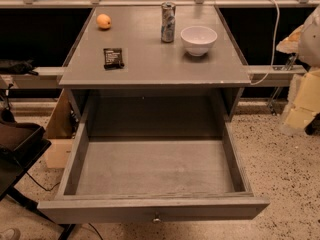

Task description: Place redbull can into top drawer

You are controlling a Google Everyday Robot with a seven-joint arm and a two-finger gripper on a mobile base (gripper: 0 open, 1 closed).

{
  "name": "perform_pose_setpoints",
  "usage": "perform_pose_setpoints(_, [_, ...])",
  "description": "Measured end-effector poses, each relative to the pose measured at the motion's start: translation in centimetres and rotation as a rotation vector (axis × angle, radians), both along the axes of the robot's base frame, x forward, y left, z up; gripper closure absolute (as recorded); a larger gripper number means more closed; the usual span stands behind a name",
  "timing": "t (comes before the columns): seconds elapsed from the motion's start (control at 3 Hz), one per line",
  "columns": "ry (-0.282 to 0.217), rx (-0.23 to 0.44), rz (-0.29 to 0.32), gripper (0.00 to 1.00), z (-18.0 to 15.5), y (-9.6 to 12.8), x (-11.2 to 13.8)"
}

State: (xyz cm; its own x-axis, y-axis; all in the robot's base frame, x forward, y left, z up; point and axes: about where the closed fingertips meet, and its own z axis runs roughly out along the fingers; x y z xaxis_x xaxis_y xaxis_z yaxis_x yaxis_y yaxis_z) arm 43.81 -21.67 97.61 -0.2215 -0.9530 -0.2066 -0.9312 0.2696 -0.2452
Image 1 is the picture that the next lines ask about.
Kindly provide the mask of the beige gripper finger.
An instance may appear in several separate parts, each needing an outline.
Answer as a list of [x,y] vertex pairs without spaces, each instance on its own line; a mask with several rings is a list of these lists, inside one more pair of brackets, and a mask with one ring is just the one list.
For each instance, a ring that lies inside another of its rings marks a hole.
[[276,50],[286,54],[297,53],[302,28],[303,26],[300,25],[289,36],[280,41],[276,46]]
[[302,134],[319,114],[320,68],[312,67],[304,75],[293,76],[279,129],[286,135]]

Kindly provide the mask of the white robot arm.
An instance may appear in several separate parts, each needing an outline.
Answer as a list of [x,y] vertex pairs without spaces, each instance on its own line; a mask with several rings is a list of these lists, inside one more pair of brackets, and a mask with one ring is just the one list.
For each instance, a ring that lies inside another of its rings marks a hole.
[[280,129],[287,135],[302,133],[320,114],[320,6],[288,37],[276,46],[282,53],[295,53],[310,70],[296,75],[288,94],[289,102],[282,114]]

